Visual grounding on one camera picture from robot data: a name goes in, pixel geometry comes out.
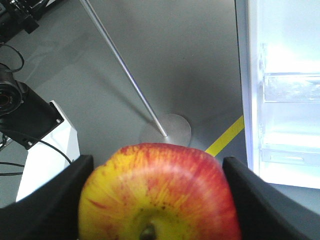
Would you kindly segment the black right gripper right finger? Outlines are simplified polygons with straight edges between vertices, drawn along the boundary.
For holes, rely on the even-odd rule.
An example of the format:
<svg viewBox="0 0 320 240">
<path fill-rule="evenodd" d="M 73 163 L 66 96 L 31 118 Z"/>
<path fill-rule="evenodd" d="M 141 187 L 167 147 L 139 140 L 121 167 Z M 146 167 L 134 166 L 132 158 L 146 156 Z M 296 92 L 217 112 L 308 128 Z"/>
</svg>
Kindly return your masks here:
<svg viewBox="0 0 320 240">
<path fill-rule="evenodd" d="M 318 240 L 320 216 L 259 178 L 235 157 L 222 168 L 244 240 Z"/>
</svg>

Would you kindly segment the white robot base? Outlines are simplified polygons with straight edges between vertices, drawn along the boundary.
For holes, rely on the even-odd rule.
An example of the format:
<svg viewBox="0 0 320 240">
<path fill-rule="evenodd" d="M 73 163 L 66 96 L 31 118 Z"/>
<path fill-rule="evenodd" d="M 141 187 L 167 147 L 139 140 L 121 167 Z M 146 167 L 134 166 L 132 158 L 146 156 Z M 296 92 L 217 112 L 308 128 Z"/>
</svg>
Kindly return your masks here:
<svg viewBox="0 0 320 240">
<path fill-rule="evenodd" d="M 62 116 L 62 122 L 42 140 L 57 148 L 39 142 L 28 150 L 23 174 L 17 191 L 16 201 L 20 201 L 42 187 L 61 173 L 71 162 L 80 157 L 78 132 L 62 108 L 52 100 L 51 103 Z"/>
</svg>

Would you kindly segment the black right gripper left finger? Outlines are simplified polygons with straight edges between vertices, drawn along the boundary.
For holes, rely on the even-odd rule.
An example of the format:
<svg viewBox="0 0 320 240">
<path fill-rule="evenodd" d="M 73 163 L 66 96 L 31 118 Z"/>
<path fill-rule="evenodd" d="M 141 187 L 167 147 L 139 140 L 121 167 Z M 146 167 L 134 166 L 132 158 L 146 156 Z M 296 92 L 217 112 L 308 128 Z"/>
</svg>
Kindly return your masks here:
<svg viewBox="0 0 320 240">
<path fill-rule="evenodd" d="M 78 239 L 80 195 L 93 169 L 93 157 L 81 155 L 36 191 L 2 208 L 0 238 L 2 240 Z"/>
</svg>

